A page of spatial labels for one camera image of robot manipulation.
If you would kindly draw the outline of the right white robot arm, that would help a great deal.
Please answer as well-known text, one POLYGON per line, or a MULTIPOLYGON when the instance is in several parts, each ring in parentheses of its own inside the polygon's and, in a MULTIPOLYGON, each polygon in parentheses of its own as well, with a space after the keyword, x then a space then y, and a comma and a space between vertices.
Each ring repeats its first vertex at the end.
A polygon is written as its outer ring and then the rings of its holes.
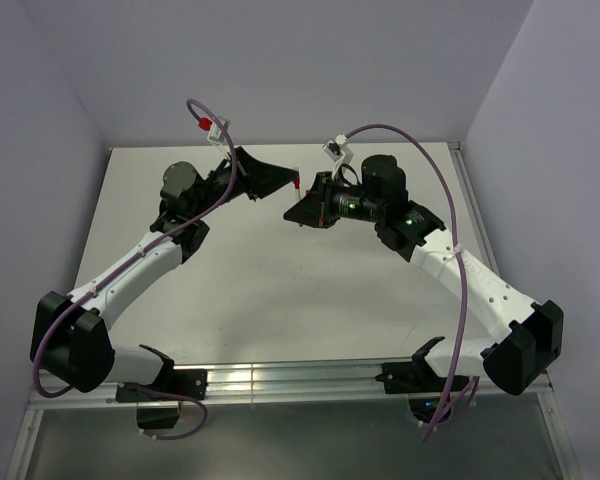
POLYGON ((389 250, 429 274, 485 327, 483 339, 455 343, 437 337, 412 360, 413 378, 432 390, 448 372, 487 377, 500 390, 520 395, 559 357, 564 312, 553 301, 538 303, 507 284, 464 247, 426 207, 411 200, 406 173, 391 155, 373 155, 361 166, 357 184, 317 173, 306 195, 283 218, 328 229, 340 219, 370 222, 389 250))

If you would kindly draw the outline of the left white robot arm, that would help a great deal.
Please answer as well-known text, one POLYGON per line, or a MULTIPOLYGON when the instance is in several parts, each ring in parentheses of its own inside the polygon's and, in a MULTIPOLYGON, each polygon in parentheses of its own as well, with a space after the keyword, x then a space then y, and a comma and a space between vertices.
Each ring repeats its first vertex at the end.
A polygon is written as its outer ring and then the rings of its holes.
POLYGON ((242 195, 262 200, 297 177, 296 170, 259 161, 241 147, 206 176, 188 162, 170 165, 162 177, 159 214, 133 249, 87 284, 40 299, 30 350, 37 392, 60 395, 42 386, 40 374, 47 371, 82 393, 118 382, 152 399, 172 394, 174 360, 148 345, 116 347, 110 330, 147 289, 199 250, 209 232, 206 215, 242 195))

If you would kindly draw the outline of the aluminium front rail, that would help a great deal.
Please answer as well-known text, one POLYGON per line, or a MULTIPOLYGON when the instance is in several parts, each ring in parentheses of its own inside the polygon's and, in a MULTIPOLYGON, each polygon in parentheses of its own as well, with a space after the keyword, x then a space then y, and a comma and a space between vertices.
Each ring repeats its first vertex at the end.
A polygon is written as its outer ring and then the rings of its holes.
MULTIPOLYGON (((398 393, 387 383, 382 360, 304 361, 224 365, 177 365, 175 371, 193 385, 207 405, 304 403, 378 399, 430 399, 441 389, 398 393)), ((125 394, 120 380, 105 382, 89 393, 72 390, 58 398, 37 392, 29 397, 33 409, 170 406, 158 397, 125 394)))

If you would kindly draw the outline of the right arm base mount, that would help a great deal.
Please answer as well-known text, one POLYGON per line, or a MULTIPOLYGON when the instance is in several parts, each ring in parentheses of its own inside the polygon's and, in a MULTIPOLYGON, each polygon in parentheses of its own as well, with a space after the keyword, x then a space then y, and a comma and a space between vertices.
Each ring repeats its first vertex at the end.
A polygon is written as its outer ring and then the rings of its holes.
MULTIPOLYGON (((383 363, 375 381, 383 385, 387 395, 441 394, 446 378, 438 376, 424 360, 409 360, 383 363)), ((409 408, 417 420, 427 423, 438 404, 439 400, 434 397, 418 398, 409 401, 409 408)))

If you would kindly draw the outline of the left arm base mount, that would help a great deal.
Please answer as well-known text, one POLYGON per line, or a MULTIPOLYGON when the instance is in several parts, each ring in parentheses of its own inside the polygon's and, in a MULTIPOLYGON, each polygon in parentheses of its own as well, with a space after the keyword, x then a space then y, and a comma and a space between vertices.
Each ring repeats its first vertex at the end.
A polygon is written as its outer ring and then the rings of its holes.
POLYGON ((206 369, 174 369, 150 385, 120 383, 114 399, 136 405, 136 424, 143 435, 161 441, 180 440, 198 433, 207 423, 209 412, 203 403, 207 380, 206 369), (195 405, 200 418, 189 431, 173 433, 185 404, 195 405))

